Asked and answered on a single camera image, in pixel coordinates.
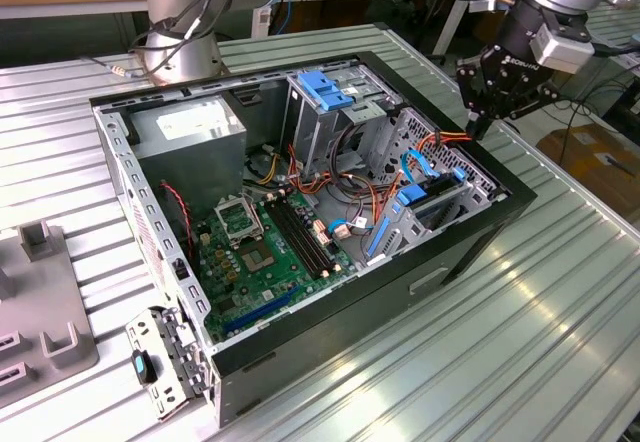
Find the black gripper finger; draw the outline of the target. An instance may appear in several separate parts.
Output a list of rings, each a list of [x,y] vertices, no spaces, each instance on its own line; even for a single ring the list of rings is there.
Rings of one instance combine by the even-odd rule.
[[[559,91],[553,84],[544,83],[527,93],[496,89],[486,91],[483,97],[483,107],[478,119],[479,139],[484,138],[496,121],[517,120],[557,102]]]
[[[496,93],[485,80],[480,56],[457,61],[457,85],[468,110],[466,134],[471,139],[483,139],[499,116]]]

